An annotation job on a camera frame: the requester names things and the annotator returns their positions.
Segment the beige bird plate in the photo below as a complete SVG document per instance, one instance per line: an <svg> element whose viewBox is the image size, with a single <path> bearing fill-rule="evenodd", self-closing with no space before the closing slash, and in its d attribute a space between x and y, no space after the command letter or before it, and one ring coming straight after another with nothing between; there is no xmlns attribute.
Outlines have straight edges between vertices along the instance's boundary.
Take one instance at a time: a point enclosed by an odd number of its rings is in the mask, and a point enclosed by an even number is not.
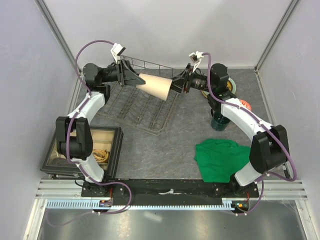
<svg viewBox="0 0 320 240"><path fill-rule="evenodd" d="M225 92L222 92L222 93L220 93L217 97L219 97L219 98L223 98L223 99L226 99L226 98L231 98L231 97L234 97L234 98L236 98L236 90L232 90L232 91L230 91L230 90L227 90L227 91L225 91ZM205 98L207 98L208 96L210 96L210 93L209 92L207 92L207 91L201 91L201 93L202 93L202 95L205 97Z"/></svg>

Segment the yellow patterned plate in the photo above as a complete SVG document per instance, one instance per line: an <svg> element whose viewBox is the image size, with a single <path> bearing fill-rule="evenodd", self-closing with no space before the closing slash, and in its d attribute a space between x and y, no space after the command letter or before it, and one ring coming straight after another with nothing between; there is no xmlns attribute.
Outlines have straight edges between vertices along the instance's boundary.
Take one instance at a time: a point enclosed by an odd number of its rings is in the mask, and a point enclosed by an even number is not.
<svg viewBox="0 0 320 240"><path fill-rule="evenodd" d="M227 89L231 92L233 90L233 85L232 83L228 80L227 81L227 85L226 85Z"/></svg>

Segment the beige plastic cup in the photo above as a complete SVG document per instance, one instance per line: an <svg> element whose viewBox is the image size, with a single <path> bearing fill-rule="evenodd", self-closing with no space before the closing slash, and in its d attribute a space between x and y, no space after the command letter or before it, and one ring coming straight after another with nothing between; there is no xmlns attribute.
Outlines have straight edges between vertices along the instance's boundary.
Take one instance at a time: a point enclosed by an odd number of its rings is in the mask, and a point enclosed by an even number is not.
<svg viewBox="0 0 320 240"><path fill-rule="evenodd" d="M138 76L145 81L145 84L137 85L136 88L160 100L167 100L172 79L144 73L140 73Z"/></svg>

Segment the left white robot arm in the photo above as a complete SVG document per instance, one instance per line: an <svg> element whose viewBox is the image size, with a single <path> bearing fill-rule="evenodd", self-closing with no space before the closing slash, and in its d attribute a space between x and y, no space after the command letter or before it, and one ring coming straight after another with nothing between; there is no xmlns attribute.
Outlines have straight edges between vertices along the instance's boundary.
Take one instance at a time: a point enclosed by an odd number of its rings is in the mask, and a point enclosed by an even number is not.
<svg viewBox="0 0 320 240"><path fill-rule="evenodd" d="M110 98L110 83L120 86L138 86L146 82L134 71L128 60L120 59L108 67L86 64L79 78L87 93L83 101L67 116L55 121L56 147L70 164L76 165L86 181L93 183L92 191L99 197L106 196L110 185L104 181L105 171L93 154L93 138L90 122Z"/></svg>

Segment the dark green glass cup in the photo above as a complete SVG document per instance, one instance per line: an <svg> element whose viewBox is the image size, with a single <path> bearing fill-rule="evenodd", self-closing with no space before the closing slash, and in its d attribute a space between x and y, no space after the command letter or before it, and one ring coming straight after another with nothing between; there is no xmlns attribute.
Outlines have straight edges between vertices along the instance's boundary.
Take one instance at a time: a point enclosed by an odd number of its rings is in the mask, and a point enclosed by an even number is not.
<svg viewBox="0 0 320 240"><path fill-rule="evenodd" d="M211 110L211 127L218 132L226 129L230 123L230 119L223 116L219 111Z"/></svg>

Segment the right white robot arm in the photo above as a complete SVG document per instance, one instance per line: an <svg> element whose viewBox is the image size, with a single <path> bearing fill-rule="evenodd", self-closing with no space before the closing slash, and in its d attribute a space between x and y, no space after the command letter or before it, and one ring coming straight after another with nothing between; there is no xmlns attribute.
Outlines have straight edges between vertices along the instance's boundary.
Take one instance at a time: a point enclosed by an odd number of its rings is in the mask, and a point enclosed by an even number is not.
<svg viewBox="0 0 320 240"><path fill-rule="evenodd" d="M274 168L291 163L292 158L285 127L273 126L247 109L228 89L229 79L228 68L221 63L213 64L207 74L188 64L172 78L170 88L178 93L187 93L190 89L208 92L211 109L237 125L251 141L249 162L230 178L230 193L240 197L248 185L262 180Z"/></svg>

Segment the mint green flower plate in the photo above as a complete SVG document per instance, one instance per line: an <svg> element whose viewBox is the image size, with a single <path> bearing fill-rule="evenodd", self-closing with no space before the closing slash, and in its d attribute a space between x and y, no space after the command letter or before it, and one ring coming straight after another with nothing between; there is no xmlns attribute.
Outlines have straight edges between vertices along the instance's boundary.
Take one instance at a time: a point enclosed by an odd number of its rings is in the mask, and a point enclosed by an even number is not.
<svg viewBox="0 0 320 240"><path fill-rule="evenodd" d="M236 91L237 91L237 85L235 81L229 77L227 84L226 84L227 93L231 95L232 97L236 98Z"/></svg>

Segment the white red patterned bowl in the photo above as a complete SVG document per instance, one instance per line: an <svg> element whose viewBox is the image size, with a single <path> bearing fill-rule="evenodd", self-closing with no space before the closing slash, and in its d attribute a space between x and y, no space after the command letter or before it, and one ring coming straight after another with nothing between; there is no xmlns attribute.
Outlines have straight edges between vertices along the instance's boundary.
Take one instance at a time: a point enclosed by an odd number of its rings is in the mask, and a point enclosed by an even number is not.
<svg viewBox="0 0 320 240"><path fill-rule="evenodd" d="M252 106L245 100L239 99L240 101L240 107L241 108L246 108L249 111L252 111Z"/></svg>

